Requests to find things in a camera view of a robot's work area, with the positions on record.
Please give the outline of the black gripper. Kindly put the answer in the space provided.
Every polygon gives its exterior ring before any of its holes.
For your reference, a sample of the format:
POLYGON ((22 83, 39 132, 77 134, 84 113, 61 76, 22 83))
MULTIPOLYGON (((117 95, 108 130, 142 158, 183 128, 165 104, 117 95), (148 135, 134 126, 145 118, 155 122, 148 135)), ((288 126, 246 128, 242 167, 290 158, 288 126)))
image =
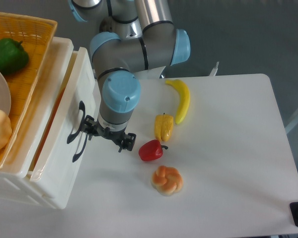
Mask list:
POLYGON ((107 140, 113 141, 119 145, 118 152, 122 150, 132 151, 135 141, 136 134, 125 133, 127 122, 123 124, 110 124, 105 121, 105 125, 102 125, 98 120, 95 121, 90 115, 87 115, 83 120, 81 131, 86 133, 88 140, 91 140, 94 136, 101 136, 107 140))

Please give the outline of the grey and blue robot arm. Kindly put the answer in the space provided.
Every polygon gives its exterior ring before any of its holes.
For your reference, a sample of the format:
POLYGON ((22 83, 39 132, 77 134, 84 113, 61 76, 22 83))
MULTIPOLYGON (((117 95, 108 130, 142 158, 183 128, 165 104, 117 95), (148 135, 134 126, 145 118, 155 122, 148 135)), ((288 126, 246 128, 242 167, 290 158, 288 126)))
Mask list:
POLYGON ((190 39, 173 25, 165 0, 71 0, 77 21, 107 18, 124 26, 136 25, 136 32, 121 35, 116 30, 99 32, 89 51, 101 96, 96 119, 84 115, 79 131, 113 141, 120 150, 131 151, 136 135, 125 129, 137 106, 141 86, 135 74, 188 60, 190 39))

